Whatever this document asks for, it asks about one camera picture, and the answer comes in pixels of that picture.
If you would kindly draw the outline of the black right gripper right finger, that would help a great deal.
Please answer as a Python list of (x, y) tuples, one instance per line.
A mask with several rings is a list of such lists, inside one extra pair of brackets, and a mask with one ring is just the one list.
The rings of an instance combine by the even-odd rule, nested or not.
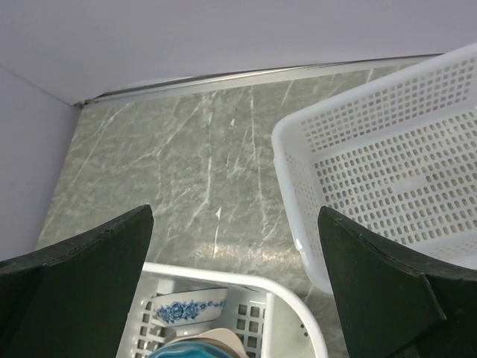
[(476, 271), (322, 207), (318, 230), (350, 357), (475, 357)]

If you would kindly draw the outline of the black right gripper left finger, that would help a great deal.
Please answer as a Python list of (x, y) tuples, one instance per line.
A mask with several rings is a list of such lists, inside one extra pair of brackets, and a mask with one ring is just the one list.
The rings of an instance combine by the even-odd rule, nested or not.
[(114, 357), (151, 241), (146, 204), (1, 262), (2, 357)]

